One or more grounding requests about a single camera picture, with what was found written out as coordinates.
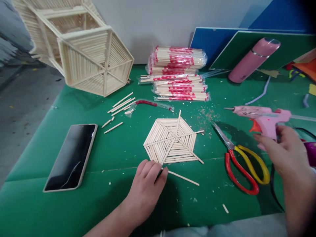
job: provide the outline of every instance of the left hand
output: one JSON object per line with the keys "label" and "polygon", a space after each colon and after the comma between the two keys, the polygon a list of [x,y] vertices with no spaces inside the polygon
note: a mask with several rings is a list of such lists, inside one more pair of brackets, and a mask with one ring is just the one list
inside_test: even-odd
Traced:
{"label": "left hand", "polygon": [[128,220],[124,225],[128,224],[131,228],[136,228],[153,212],[167,181],[167,167],[157,178],[161,167],[160,163],[148,160],[143,160],[139,164],[132,187],[119,206]]}

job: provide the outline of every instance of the bundle of wrapped chopsticks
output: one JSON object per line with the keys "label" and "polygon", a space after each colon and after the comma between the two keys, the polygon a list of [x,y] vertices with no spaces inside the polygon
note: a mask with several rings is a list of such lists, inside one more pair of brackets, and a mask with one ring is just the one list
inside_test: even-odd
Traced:
{"label": "bundle of wrapped chopsticks", "polygon": [[149,75],[196,74],[206,62],[202,49],[157,46],[150,54],[146,70]]}
{"label": "bundle of wrapped chopsticks", "polygon": [[209,93],[202,76],[196,74],[169,76],[141,76],[139,84],[152,83],[152,92],[158,95],[157,100],[208,101]]}
{"label": "bundle of wrapped chopsticks", "polygon": [[149,58],[149,75],[139,78],[139,84],[153,84],[155,100],[208,101],[205,79],[197,74],[205,66],[206,54],[201,49],[157,46]]}

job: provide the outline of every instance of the red and yellow scissors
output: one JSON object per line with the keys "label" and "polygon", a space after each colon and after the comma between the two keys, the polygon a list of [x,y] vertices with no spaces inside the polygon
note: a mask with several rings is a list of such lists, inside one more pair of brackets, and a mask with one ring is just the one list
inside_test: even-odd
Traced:
{"label": "red and yellow scissors", "polygon": [[[219,128],[219,126],[215,122],[212,122],[212,125],[217,130],[218,134],[223,139],[223,141],[225,142],[225,145],[228,148],[228,153],[225,153],[225,166],[226,166],[226,170],[227,170],[227,173],[228,173],[229,177],[237,185],[237,187],[240,188],[245,193],[247,193],[249,195],[257,195],[259,193],[258,184],[251,177],[251,175],[238,163],[238,161],[236,160],[236,157],[234,155],[234,150],[237,151],[244,158],[244,160],[245,160],[245,162],[246,162],[251,174],[257,180],[257,182],[260,183],[260,184],[269,184],[269,182],[270,182],[270,175],[269,175],[269,171],[268,171],[267,166],[264,164],[263,160],[256,153],[254,153],[253,151],[251,151],[248,148],[245,148],[245,147],[243,147],[241,145],[235,146],[232,143],[232,141],[227,138],[227,136],[223,133],[223,131]],[[248,156],[243,151],[246,151],[247,153],[252,155],[258,161],[258,163],[260,164],[260,166],[262,168],[263,180],[261,180],[258,177],[258,175],[257,175],[256,171],[254,170],[254,168],[253,168]],[[252,184],[252,189],[251,190],[246,189],[245,187],[243,187],[237,181],[237,179],[233,175],[233,172],[231,171],[231,168],[230,168],[230,159],[232,159],[233,163],[237,166],[237,168],[250,181],[250,183]]]}

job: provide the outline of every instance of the green tabletop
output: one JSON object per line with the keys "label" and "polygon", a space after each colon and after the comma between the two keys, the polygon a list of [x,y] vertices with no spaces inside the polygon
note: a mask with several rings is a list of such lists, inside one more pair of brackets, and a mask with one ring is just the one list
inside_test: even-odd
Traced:
{"label": "green tabletop", "polygon": [[[177,227],[227,223],[239,219],[280,212],[272,198],[270,187],[259,185],[257,196],[250,196],[233,185],[224,166],[226,147],[211,126],[217,124],[236,145],[241,144],[259,154],[268,168],[268,155],[256,147],[248,132],[252,122],[223,107],[243,105],[260,95],[268,76],[255,72],[242,84],[230,83],[227,75],[206,79],[211,94],[209,102],[164,102],[175,107],[175,112],[140,104],[132,117],[117,114],[112,127],[103,134],[101,126],[111,118],[107,111],[130,92],[138,99],[153,100],[151,85],[138,85],[137,76],[144,75],[144,65],[135,65],[130,74],[131,84],[103,98],[68,86],[62,90],[34,137],[9,174],[0,190],[0,233],[2,236],[80,236],[108,215],[127,195],[136,167],[147,159],[143,143],[157,118],[181,116],[197,135],[195,154],[204,161],[170,164],[170,171],[200,184],[196,186],[173,175],[168,175],[165,189],[151,217],[135,234],[152,235]],[[311,82],[297,77],[293,82],[285,76],[272,78],[267,94],[254,106],[282,108],[293,114],[316,117],[316,97],[310,96],[310,108],[303,107],[303,98]],[[47,177],[72,124],[99,125],[81,187],[73,191],[43,193]],[[315,123],[290,120],[289,126],[300,126],[316,133]],[[246,167],[242,157],[237,157]],[[262,177],[256,161],[250,157]],[[250,188],[248,181],[232,165],[238,181]],[[283,202],[282,182],[276,175],[275,189]],[[223,209],[225,204],[229,213]]]}

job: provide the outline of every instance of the smartphone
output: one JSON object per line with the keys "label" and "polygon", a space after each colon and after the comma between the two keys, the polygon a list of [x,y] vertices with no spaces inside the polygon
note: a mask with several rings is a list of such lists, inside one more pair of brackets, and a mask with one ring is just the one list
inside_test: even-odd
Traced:
{"label": "smartphone", "polygon": [[81,185],[98,125],[72,125],[43,189],[44,193],[74,190]]}

